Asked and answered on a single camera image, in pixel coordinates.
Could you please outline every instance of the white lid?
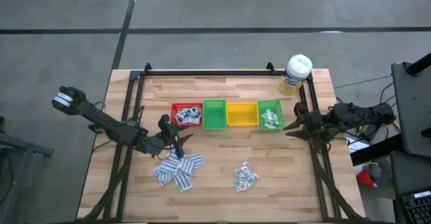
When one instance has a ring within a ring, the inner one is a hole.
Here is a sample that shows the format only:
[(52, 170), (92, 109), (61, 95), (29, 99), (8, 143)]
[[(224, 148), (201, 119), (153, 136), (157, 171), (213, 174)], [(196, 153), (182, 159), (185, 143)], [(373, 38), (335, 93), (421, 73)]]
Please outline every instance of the white lid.
[(311, 69), (311, 60), (302, 54), (293, 56), (289, 60), (287, 67), (289, 74), (299, 79), (305, 79), (310, 74)]

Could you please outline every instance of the yellow bin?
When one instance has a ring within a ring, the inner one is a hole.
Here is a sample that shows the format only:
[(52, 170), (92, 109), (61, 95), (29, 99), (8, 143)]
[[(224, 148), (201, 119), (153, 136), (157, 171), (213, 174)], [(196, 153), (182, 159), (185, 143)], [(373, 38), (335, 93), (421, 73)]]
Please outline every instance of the yellow bin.
[(259, 124), (257, 103), (227, 103), (229, 126), (256, 126)]

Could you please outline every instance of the yellow label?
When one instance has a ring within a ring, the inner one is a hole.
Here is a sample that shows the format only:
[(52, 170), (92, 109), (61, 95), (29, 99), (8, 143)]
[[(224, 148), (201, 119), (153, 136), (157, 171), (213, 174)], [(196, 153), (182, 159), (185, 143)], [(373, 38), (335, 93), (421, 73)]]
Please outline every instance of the yellow label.
[(286, 95), (294, 95), (301, 87), (302, 81), (299, 81), (296, 85), (292, 85), (291, 83), (287, 83), (282, 76), (280, 79), (279, 90)]

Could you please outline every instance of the wooden table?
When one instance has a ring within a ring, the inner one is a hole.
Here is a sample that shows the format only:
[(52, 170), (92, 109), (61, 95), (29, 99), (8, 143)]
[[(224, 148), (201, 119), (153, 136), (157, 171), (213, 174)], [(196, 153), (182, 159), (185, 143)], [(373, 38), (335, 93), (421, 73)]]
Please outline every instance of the wooden table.
[[(123, 111), (129, 72), (114, 70), (110, 78), (105, 111), (116, 119)], [(329, 70), (313, 69), (312, 73), (320, 110), (326, 113), (328, 106), (336, 102)], [(279, 99), (289, 124), (295, 119), (293, 107), (300, 98), (280, 93), (278, 83), (279, 76), (146, 76), (141, 126), (155, 134), (159, 131), (158, 119), (170, 114), (172, 103), (220, 98), (227, 102)], [(173, 181), (160, 186), (153, 173), (160, 160), (135, 151), (123, 221), (321, 221), (306, 141), (285, 136), (284, 131), (263, 132), (259, 126), (229, 127), (220, 132), (191, 127), (180, 135), (189, 133), (194, 135), (184, 145), (186, 154), (202, 153), (205, 158), (205, 167), (197, 169), (192, 177), (193, 188), (179, 192)], [(95, 146), (106, 140), (106, 136), (98, 136)], [(92, 155), (78, 217), (85, 216), (106, 190), (114, 146), (107, 144)], [(364, 216), (345, 141), (332, 142), (330, 157), (337, 187), (355, 211)], [(231, 186), (234, 169), (246, 160), (260, 178), (246, 192), (236, 192)], [(333, 216), (327, 190), (325, 195)]]

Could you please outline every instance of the container of wipes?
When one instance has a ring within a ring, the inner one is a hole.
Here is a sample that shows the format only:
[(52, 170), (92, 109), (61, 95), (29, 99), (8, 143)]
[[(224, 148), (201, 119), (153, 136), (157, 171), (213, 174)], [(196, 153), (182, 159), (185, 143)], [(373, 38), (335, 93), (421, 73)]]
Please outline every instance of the container of wipes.
[(286, 95), (296, 94), (304, 79), (310, 74), (311, 69), (312, 63), (308, 57), (302, 54), (293, 56), (280, 79), (280, 91)]

